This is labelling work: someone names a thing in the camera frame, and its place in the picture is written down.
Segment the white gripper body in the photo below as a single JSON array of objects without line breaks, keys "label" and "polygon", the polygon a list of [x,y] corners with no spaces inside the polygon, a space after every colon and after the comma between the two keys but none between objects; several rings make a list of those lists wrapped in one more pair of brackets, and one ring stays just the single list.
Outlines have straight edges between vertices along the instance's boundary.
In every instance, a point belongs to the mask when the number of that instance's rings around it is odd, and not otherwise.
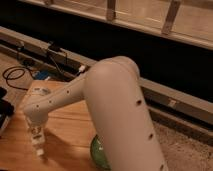
[{"label": "white gripper body", "polygon": [[40,133],[47,122],[47,117],[41,115],[26,116],[25,119],[28,131],[32,134]]}]

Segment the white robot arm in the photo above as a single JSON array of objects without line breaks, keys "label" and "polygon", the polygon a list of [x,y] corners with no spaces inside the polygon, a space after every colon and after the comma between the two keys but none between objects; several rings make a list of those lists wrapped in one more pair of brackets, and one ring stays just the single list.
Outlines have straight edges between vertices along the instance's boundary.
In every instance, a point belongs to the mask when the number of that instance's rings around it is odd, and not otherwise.
[{"label": "white robot arm", "polygon": [[48,114],[84,100],[111,171],[169,171],[139,86],[137,64],[125,56],[96,62],[87,72],[24,106],[30,127]]}]

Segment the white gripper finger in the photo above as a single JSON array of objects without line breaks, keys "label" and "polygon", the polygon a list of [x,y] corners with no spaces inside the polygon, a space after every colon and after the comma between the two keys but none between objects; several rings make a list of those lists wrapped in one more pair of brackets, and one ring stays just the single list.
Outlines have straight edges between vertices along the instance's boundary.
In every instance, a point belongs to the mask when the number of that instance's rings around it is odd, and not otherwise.
[{"label": "white gripper finger", "polygon": [[44,127],[41,127],[40,134],[41,134],[41,139],[45,140],[45,128]]},{"label": "white gripper finger", "polygon": [[28,134],[29,134],[29,137],[30,137],[31,142],[33,142],[33,141],[34,141],[34,134],[33,134],[32,130],[31,130],[30,128],[28,128],[28,129],[27,129],[27,132],[28,132]]}]

